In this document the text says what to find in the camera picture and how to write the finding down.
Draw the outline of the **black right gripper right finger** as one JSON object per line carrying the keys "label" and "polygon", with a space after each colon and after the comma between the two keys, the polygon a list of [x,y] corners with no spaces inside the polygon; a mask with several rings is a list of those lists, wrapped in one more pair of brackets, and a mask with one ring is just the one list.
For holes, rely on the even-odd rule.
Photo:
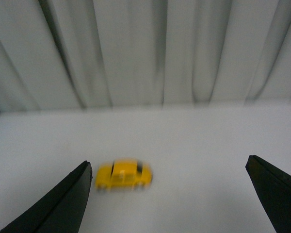
{"label": "black right gripper right finger", "polygon": [[256,155],[245,168],[275,231],[291,233],[291,175]]}

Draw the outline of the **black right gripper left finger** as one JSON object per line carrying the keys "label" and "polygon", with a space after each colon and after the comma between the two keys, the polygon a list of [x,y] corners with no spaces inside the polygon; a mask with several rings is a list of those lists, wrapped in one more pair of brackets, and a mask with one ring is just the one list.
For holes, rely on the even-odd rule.
{"label": "black right gripper left finger", "polygon": [[90,162],[84,161],[1,233],[77,233],[89,198]]}

